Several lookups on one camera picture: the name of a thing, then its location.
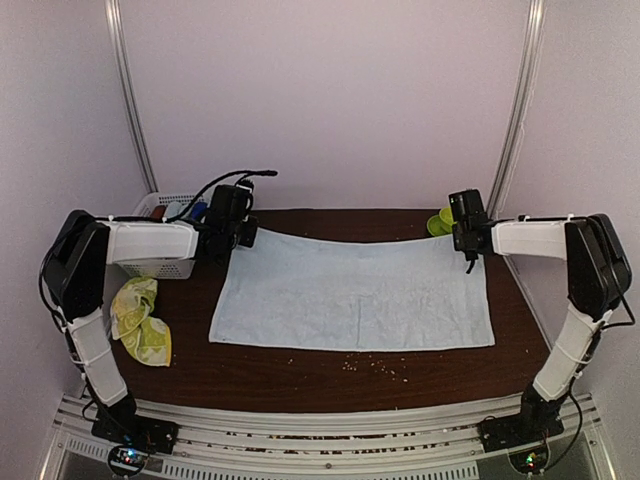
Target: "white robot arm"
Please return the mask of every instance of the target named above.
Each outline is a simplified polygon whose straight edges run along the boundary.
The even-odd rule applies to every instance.
[[[567,262],[569,306],[553,349],[522,396],[517,415],[488,419],[479,430],[485,451],[512,448],[562,433],[560,407],[591,360],[614,309],[631,285],[631,268],[604,214],[493,221],[477,190],[449,196],[456,224],[454,248],[478,255],[533,255]]]
[[[210,204],[196,218],[183,217],[208,188],[232,175],[233,185],[216,187]],[[72,359],[98,407],[93,435],[146,453],[171,453],[177,425],[136,415],[133,396],[118,371],[102,315],[107,265],[145,260],[204,259],[224,262],[236,245],[253,246],[257,220],[251,176],[273,170],[232,172],[214,180],[172,218],[96,218],[72,212],[40,272],[40,294]],[[54,305],[44,295],[44,285]]]

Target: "white towel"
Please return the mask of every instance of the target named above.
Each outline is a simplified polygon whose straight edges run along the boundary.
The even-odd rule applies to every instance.
[[[450,236],[339,243],[260,229],[238,247],[209,341],[346,351],[494,345],[485,269]]]

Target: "plastic basket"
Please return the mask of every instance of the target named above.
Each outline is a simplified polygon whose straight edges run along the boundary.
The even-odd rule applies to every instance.
[[[192,195],[164,195],[162,193],[150,193],[142,199],[133,215],[147,217],[159,205],[169,205],[171,202],[188,203],[193,198]],[[199,198],[199,201],[208,202],[206,198]],[[132,277],[153,277],[158,279],[187,279],[191,276],[191,271],[195,260],[142,260],[135,263],[118,263],[125,272]]]

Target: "dark wooden table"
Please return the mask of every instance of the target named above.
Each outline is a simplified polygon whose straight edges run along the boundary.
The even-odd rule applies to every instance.
[[[381,242],[425,237],[425,223],[433,213],[288,210],[257,216],[261,226],[278,232]],[[487,258],[486,270],[493,347],[358,354],[212,344],[209,328],[226,272],[200,264],[189,280],[159,285],[154,316],[171,327],[171,367],[143,366],[119,342],[114,352],[137,398],[192,407],[351,412],[500,397],[522,391],[548,350],[503,259]]]

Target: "green object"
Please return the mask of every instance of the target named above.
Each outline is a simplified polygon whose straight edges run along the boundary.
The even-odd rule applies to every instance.
[[[171,332],[167,324],[152,317],[158,281],[149,277],[129,280],[111,304],[111,333],[122,340],[133,358],[151,367],[171,363]]]
[[[427,220],[427,230],[434,237],[442,237],[451,233],[445,230],[445,225],[438,215],[434,215]]]
[[[445,232],[451,233],[453,231],[453,224],[456,223],[453,221],[453,213],[451,213],[451,207],[445,207],[440,210],[438,214],[440,217],[440,221],[442,222],[442,228]]]

